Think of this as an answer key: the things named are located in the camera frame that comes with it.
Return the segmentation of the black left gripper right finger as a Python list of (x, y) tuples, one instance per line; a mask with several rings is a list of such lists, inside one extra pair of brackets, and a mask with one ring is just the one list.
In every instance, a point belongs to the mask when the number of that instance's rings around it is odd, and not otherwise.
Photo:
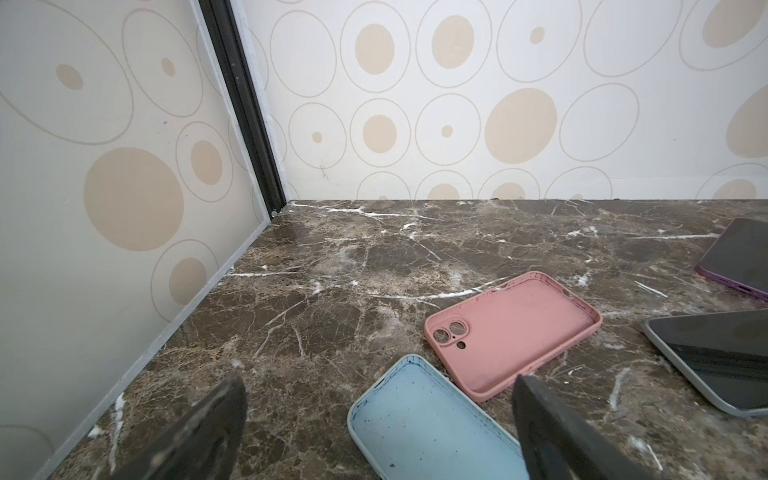
[(531, 479), (652, 479), (542, 381), (519, 376), (512, 409)]

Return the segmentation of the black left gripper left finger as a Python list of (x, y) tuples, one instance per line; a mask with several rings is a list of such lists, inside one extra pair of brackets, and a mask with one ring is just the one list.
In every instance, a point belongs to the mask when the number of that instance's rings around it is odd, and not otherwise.
[(118, 469), (115, 479), (228, 479), (247, 416), (239, 377), (222, 381), (173, 425)]

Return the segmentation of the light blue phone case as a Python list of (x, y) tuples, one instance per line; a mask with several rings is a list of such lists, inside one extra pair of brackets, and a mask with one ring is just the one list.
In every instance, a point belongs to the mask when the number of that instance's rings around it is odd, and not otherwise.
[(527, 479), (519, 442), (423, 357), (398, 360), (349, 409), (381, 479)]

